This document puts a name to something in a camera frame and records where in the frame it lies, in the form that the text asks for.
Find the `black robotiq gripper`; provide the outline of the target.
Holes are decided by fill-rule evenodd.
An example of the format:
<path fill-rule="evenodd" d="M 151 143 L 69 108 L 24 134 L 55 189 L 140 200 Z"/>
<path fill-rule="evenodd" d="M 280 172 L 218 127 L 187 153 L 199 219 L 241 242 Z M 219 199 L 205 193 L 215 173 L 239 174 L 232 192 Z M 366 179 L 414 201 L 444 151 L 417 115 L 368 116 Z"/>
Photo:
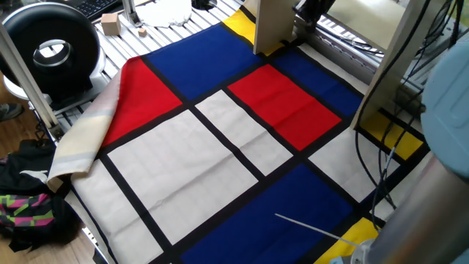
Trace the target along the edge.
<path fill-rule="evenodd" d="M 305 22 L 317 22 L 334 2 L 335 0 L 300 0 L 295 4 L 295 13 Z"/>

